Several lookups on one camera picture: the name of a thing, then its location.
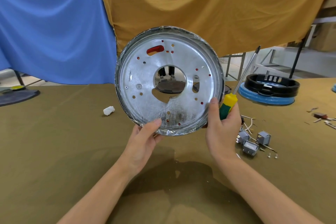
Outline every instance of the fabric backdrop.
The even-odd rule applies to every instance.
[[[176,26],[204,38],[218,56],[301,39],[323,0],[104,0],[121,52],[157,26]]]
[[[114,83],[116,58],[102,0],[0,0],[0,70],[65,84]]]

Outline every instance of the blue plastic base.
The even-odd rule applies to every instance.
[[[245,88],[244,83],[239,86],[239,94],[249,100],[269,104],[269,105],[290,105],[294,102],[294,97],[292,98],[279,98],[279,97],[268,97],[263,96],[258,93],[252,92]]]

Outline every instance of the left hand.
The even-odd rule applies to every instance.
[[[147,123],[143,128],[135,125],[124,152],[118,163],[126,168],[129,179],[137,175],[146,165],[156,144],[163,138],[154,132],[161,126],[162,120]]]

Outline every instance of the forearm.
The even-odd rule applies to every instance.
[[[57,224],[104,224],[129,180],[127,170],[116,162]]]
[[[218,159],[224,175],[265,224],[321,224],[236,155]]]

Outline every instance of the hand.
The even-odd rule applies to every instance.
[[[143,128],[135,125],[124,152],[118,159],[118,163],[123,166],[132,179],[146,165],[154,147],[163,138],[155,135],[154,132],[160,127],[161,119],[147,123]]]
[[[215,159],[235,154],[235,143],[241,122],[237,103],[231,109],[227,118],[220,120],[218,100],[216,98],[211,99],[205,137],[209,151]]]

